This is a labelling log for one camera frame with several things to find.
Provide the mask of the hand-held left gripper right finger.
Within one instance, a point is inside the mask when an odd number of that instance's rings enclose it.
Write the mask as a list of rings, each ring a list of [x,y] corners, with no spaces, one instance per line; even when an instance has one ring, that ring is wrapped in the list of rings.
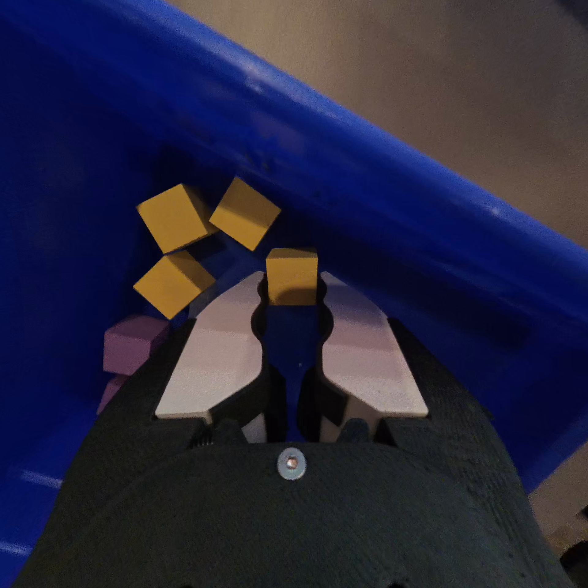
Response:
[[[386,314],[329,272],[323,304],[332,328],[320,348],[318,405],[326,418],[429,413]]]

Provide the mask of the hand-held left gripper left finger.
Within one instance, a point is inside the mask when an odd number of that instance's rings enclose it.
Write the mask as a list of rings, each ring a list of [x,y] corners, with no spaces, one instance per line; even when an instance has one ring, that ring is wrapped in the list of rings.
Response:
[[[252,320],[263,307],[256,271],[197,315],[163,395],[158,419],[259,419],[269,401],[269,369]]]

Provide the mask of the purple wooden cube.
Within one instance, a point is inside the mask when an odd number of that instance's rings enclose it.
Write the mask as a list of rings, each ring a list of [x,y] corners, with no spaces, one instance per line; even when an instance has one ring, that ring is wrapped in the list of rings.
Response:
[[[98,408],[96,410],[96,415],[99,415],[104,410],[104,408],[112,400],[114,395],[120,390],[120,388],[123,386],[123,384],[128,380],[128,378],[129,377],[127,375],[117,374],[108,381],[107,386],[105,387],[105,390],[104,390],[102,397],[101,397],[101,400],[99,402]]]
[[[132,314],[104,333],[103,370],[133,375],[166,340],[171,324],[165,319]]]

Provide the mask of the yellow wooden cube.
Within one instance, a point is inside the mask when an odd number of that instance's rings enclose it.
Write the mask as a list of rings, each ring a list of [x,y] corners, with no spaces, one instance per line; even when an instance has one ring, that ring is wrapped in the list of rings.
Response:
[[[201,191],[179,184],[136,206],[163,254],[170,254],[207,238],[219,229]]]
[[[315,248],[273,248],[266,257],[266,275],[271,305],[316,305],[318,254]]]
[[[209,221],[253,252],[280,213],[280,207],[236,176]]]
[[[166,254],[133,286],[167,320],[216,283],[187,251]]]

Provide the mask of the blue plastic bin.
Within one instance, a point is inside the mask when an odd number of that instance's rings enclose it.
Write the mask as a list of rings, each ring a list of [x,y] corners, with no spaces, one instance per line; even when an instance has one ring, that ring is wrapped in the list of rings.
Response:
[[[148,305],[136,206],[238,177],[372,299],[428,405],[333,445],[155,415],[195,319],[91,417]],[[574,587],[526,489],[587,424],[587,252],[164,1],[1,1],[1,587]],[[563,441],[565,453],[555,448]]]

